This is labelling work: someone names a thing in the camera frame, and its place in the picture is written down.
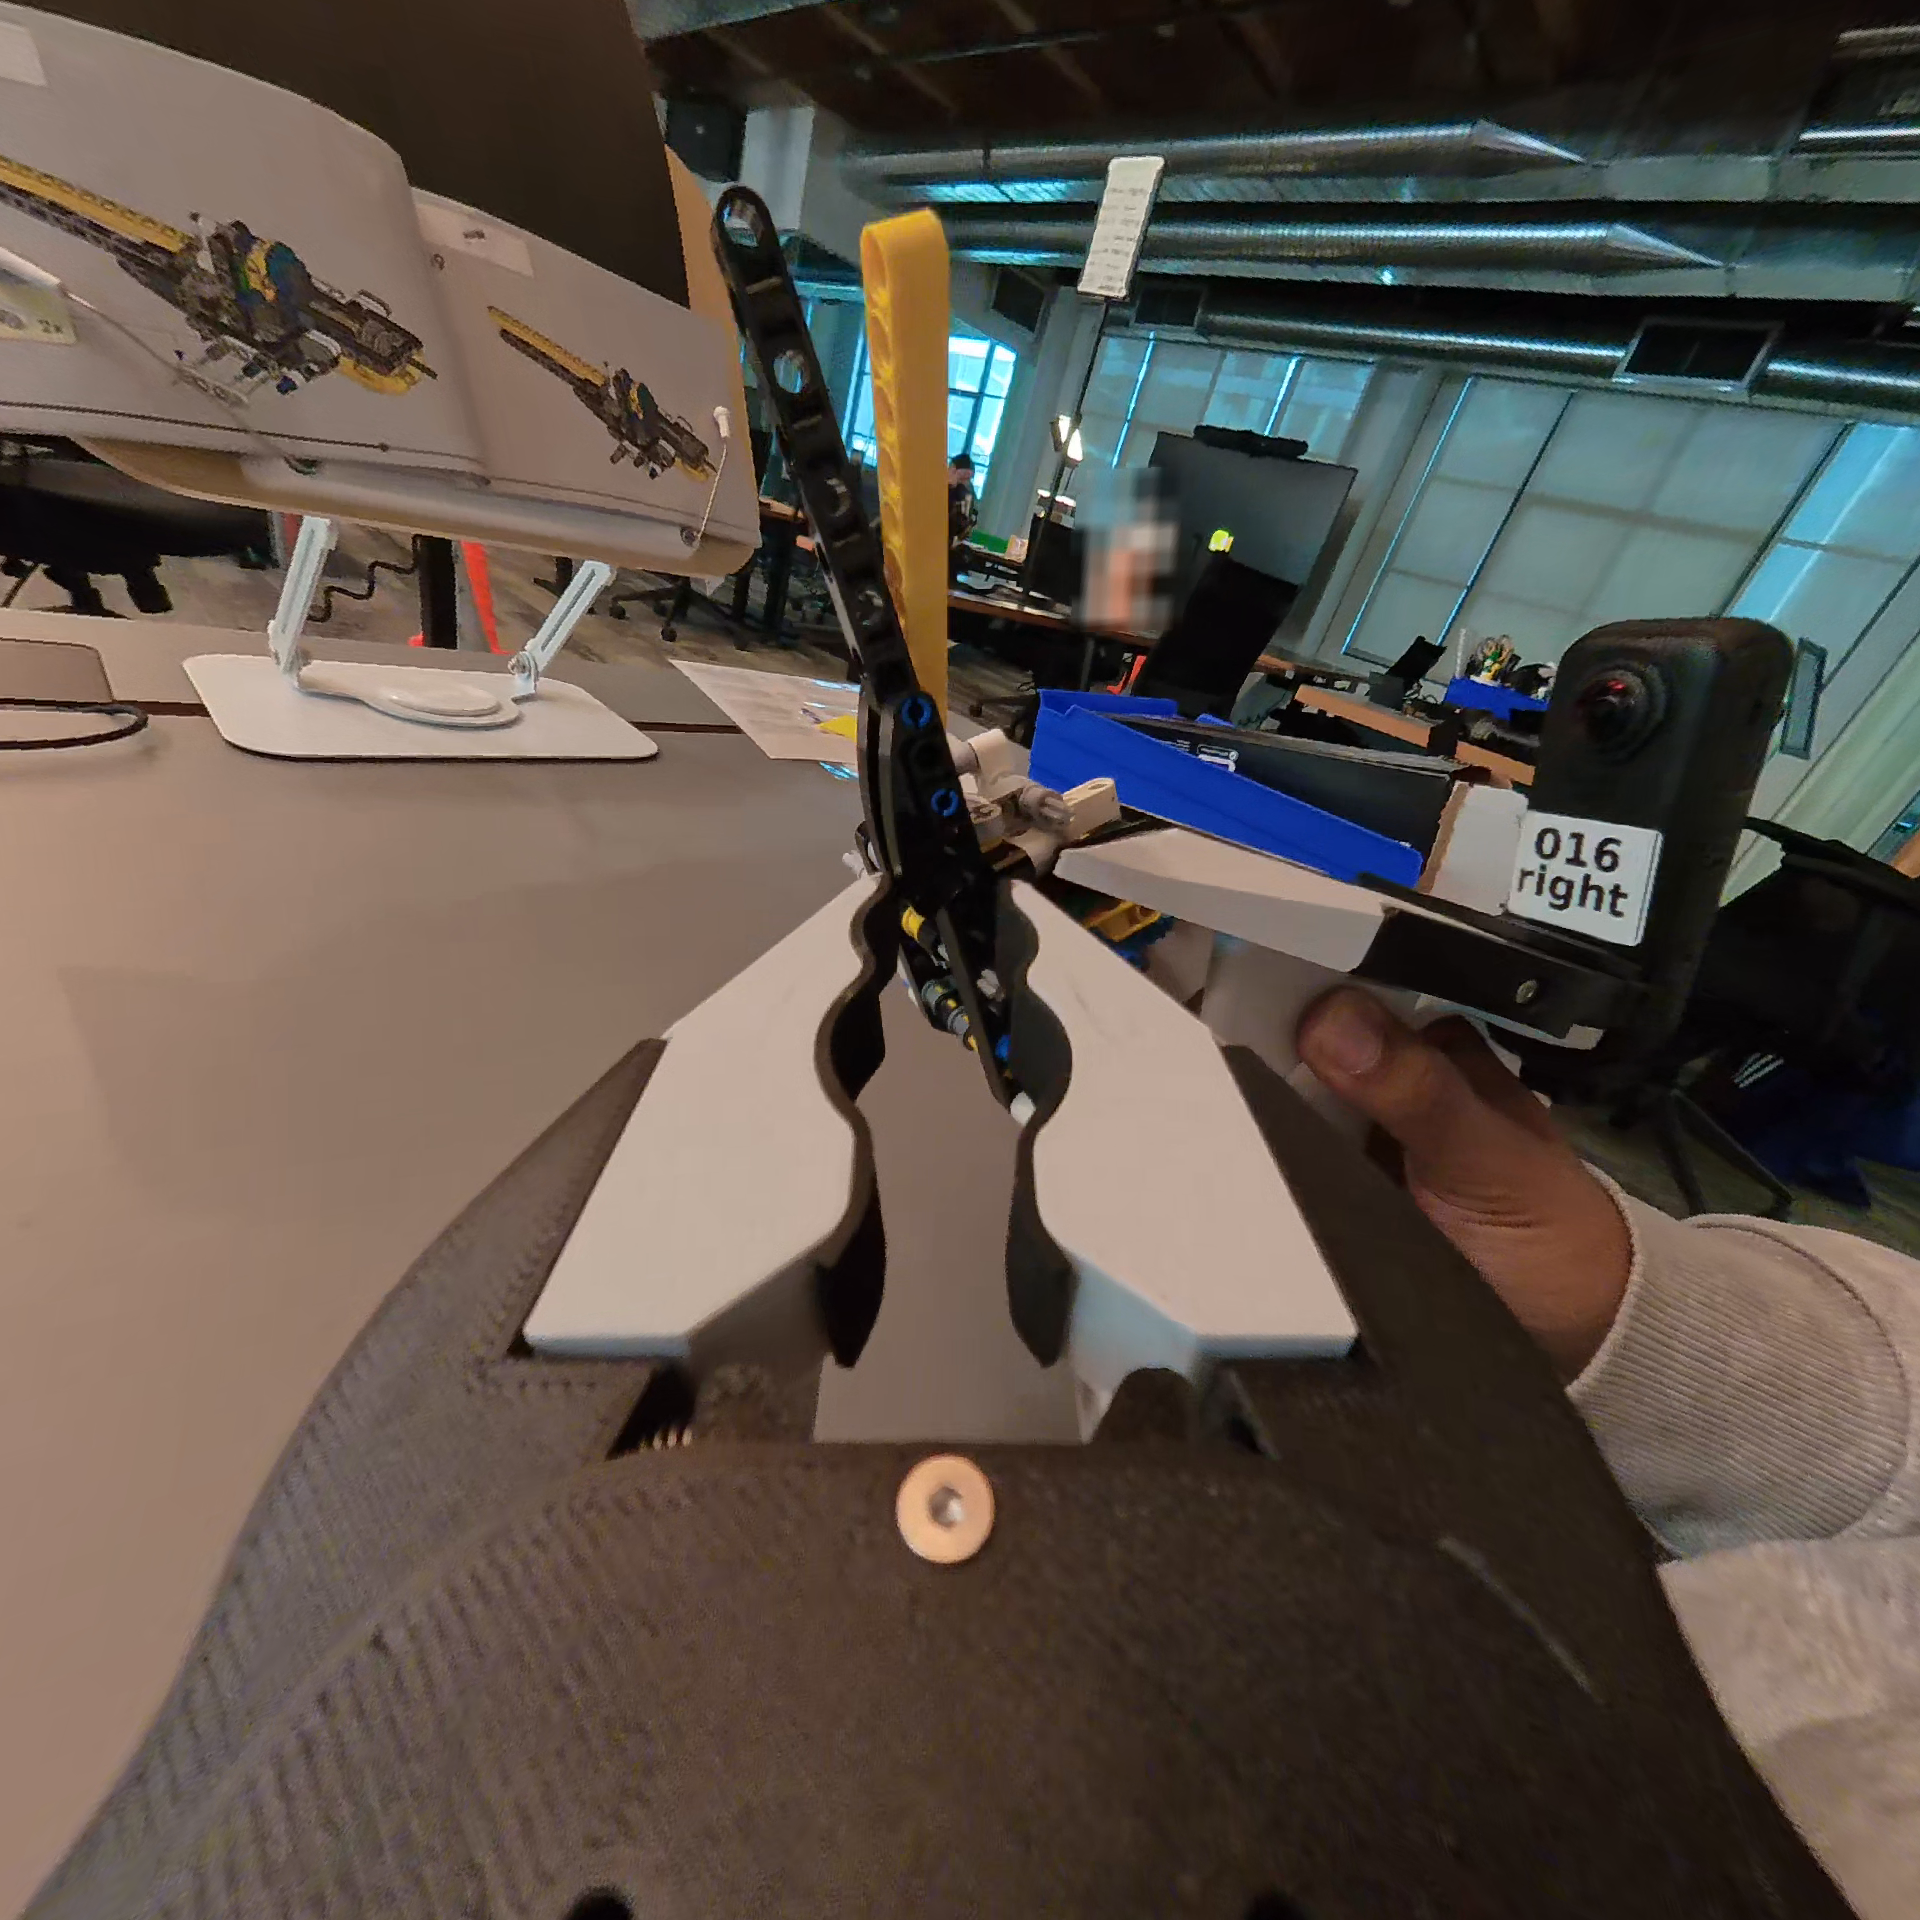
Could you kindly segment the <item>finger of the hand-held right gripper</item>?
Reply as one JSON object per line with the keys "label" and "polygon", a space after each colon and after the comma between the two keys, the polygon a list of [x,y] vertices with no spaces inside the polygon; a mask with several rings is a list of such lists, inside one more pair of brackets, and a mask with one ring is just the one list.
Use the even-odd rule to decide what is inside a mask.
{"label": "finger of the hand-held right gripper", "polygon": [[1398,907],[1375,888],[1179,826],[1069,847],[1051,874],[1217,935],[1354,935]]}
{"label": "finger of the hand-held right gripper", "polygon": [[1345,987],[1350,973],[1214,935],[1200,1018],[1222,1047],[1245,1047],[1279,1076],[1301,1080],[1301,1021],[1314,1002]]}

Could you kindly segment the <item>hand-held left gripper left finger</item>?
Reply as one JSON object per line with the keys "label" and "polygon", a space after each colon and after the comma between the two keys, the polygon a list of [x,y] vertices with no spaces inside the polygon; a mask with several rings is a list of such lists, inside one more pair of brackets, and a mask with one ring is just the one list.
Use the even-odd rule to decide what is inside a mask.
{"label": "hand-held left gripper left finger", "polygon": [[886,1059],[890,903],[856,878],[665,1033],[524,1321],[537,1355],[861,1355],[886,1285],[859,1093]]}

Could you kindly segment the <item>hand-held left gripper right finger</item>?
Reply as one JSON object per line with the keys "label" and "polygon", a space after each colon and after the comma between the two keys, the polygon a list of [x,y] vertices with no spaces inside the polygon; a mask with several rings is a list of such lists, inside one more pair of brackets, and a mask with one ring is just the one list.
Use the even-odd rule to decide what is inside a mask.
{"label": "hand-held left gripper right finger", "polygon": [[995,962],[1009,1312],[1078,1421],[1140,1370],[1350,1359],[1354,1312],[1212,1033],[1029,883],[998,893]]}

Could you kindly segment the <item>black yellow lego crane model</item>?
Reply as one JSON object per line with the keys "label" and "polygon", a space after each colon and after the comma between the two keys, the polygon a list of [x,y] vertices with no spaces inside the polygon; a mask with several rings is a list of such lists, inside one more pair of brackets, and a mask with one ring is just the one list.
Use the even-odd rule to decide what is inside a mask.
{"label": "black yellow lego crane model", "polygon": [[983,851],[946,742],[946,237],[935,212],[859,237],[876,368],[879,509],[829,402],[771,207],[730,186],[713,251],[859,668],[859,792],[891,910],[932,935],[932,982],[958,1010],[992,1093],[1036,1121],[1014,1067],[1014,990],[995,969],[1003,874]]}

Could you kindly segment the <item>person's right forearm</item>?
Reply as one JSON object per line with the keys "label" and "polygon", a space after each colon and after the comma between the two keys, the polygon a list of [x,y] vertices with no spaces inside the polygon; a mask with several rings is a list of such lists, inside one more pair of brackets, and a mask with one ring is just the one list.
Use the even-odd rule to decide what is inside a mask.
{"label": "person's right forearm", "polygon": [[1917,1917],[1917,1260],[1610,1194],[1634,1275],[1570,1401],[1764,1784],[1860,1917]]}

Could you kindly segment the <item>person's right hand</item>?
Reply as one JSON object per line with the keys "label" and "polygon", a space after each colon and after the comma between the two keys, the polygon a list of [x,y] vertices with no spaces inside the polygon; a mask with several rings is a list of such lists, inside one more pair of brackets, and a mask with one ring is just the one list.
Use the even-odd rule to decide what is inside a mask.
{"label": "person's right hand", "polygon": [[1408,1025],[1361,990],[1301,1018],[1304,1063],[1400,1155],[1417,1207],[1575,1382],[1608,1341],[1635,1246],[1614,1193],[1460,1017]]}

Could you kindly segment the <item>blue plastic bin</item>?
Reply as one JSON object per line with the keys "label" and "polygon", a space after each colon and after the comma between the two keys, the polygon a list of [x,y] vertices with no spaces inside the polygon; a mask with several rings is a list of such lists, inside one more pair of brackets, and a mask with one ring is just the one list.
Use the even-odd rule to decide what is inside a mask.
{"label": "blue plastic bin", "polygon": [[1404,834],[1378,834],[1261,784],[1242,771],[1242,748],[1224,726],[1200,726],[1196,748],[1167,736],[1179,726],[1173,702],[1044,690],[1029,742],[1029,777],[1057,792],[1114,780],[1125,811],[1340,883],[1378,878],[1411,888],[1423,874],[1427,851]]}

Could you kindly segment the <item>black office chair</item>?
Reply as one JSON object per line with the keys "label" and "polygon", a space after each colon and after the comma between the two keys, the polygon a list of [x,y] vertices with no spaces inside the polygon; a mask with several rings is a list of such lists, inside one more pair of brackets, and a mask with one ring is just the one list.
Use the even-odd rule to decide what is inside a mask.
{"label": "black office chair", "polygon": [[1674,1033],[1618,1115],[1648,1123],[1683,1217],[1691,1150],[1764,1190],[1869,1207],[1865,1167],[1917,1170],[1917,878],[1834,840],[1752,823],[1780,866],[1723,903]]}

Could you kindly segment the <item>small black monitor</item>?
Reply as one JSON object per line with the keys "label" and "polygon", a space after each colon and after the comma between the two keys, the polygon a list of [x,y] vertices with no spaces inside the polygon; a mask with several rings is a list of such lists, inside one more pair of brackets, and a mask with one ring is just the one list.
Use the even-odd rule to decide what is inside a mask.
{"label": "small black monitor", "polygon": [[1212,551],[1169,630],[1142,657],[1136,699],[1173,702],[1186,717],[1231,717],[1298,594],[1294,582]]}

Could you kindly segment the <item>large black monitor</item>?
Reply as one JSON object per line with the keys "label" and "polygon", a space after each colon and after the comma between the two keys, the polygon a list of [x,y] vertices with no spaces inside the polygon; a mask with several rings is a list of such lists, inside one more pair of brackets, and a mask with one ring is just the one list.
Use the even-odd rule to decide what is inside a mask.
{"label": "large black monitor", "polygon": [[1149,471],[1173,509],[1173,611],[1224,594],[1231,611],[1269,614],[1261,649],[1310,584],[1359,471],[1214,429],[1159,430]]}

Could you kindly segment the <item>white paper sheets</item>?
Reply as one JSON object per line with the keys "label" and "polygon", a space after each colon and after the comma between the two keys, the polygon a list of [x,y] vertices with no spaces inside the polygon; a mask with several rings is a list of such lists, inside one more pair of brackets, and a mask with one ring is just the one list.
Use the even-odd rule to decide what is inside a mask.
{"label": "white paper sheets", "polygon": [[676,668],[769,759],[856,764],[859,686],[699,658]]}

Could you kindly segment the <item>white book stand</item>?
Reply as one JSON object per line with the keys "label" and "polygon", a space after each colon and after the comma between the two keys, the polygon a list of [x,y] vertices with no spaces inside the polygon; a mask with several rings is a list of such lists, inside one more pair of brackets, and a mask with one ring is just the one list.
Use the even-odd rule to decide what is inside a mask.
{"label": "white book stand", "polygon": [[266,653],[183,658],[227,746],[280,762],[652,762],[660,746],[553,677],[607,562],[585,562],[503,673],[317,658],[303,647],[339,528],[303,517]]}

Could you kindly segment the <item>white light panel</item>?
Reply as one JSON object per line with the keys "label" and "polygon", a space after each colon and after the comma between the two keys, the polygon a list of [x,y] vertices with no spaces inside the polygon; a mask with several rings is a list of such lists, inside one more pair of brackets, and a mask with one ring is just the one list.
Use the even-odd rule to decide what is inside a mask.
{"label": "white light panel", "polygon": [[1075,290],[1088,300],[1125,300],[1159,201],[1167,158],[1111,158]]}

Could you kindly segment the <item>open instruction booklet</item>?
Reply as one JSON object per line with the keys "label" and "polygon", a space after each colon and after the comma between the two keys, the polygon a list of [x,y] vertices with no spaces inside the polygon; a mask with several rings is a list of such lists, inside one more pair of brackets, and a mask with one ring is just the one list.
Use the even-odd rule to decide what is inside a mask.
{"label": "open instruction booklet", "polygon": [[4,2],[4,430],[149,485],[714,576],[758,542],[732,329],[373,131]]}

